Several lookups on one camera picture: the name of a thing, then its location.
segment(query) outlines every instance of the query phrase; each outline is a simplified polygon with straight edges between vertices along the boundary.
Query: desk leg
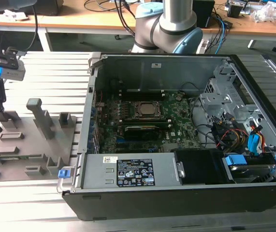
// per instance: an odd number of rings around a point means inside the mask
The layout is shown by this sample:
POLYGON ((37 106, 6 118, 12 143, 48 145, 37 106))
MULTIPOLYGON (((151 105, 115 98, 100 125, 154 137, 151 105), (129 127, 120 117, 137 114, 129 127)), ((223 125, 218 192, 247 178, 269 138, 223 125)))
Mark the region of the desk leg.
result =
POLYGON ((39 39, 45 52, 53 51, 49 34, 46 31, 46 28, 38 28, 39 39))
POLYGON ((249 44, 247 45, 247 47, 248 47, 249 49, 254 48, 254 45, 255 45, 256 41, 257 41, 257 40, 251 40, 251 41, 249 42, 249 44))

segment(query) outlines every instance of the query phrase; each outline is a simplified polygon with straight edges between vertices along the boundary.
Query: gray robot arm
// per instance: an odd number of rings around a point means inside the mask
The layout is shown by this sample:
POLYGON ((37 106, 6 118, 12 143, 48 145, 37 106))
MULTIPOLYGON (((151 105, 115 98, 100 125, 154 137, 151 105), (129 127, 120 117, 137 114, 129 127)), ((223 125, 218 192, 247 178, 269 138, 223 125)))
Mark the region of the gray robot arm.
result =
POLYGON ((164 0, 138 6, 135 44, 131 52, 195 53, 203 33, 196 27, 192 0, 164 0))
POLYGON ((37 0, 0 0, 0 11, 6 9, 19 9, 25 6, 32 6, 37 0))

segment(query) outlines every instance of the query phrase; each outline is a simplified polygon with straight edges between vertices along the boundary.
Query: wooden desk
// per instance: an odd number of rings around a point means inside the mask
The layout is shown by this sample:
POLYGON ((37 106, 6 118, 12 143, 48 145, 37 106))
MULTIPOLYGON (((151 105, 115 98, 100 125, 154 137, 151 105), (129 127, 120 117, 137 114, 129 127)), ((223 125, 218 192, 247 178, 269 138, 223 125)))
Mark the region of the wooden desk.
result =
MULTIPOLYGON (((38 16, 39 30, 38 34, 44 51, 51 51, 52 46, 48 33, 94 33, 94 34, 127 34, 123 29, 116 12, 92 12, 84 8, 85 0, 64 0, 64 5, 59 16, 38 16)), ((217 13, 224 20, 233 23, 228 38, 232 39, 252 39, 252 40, 271 40, 276 41, 276 22, 255 23, 249 15, 240 16, 240 18, 228 18, 227 13, 219 7, 219 4, 225 0, 216 0, 215 8, 217 13)), ((88 8, 100 10, 96 2, 87 5, 88 8)), ((114 3, 105 3, 106 8, 114 8, 114 3)), ((131 9, 136 11, 137 4, 133 4, 131 9)), ((123 10, 124 18, 131 28, 135 28, 134 18, 123 10)), ((0 17, 0 30, 15 31, 34 31, 33 16, 30 20, 24 22, 8 22, 0 17)), ((218 31, 218 25, 211 23, 210 28, 203 29, 203 38, 209 39, 218 31)))

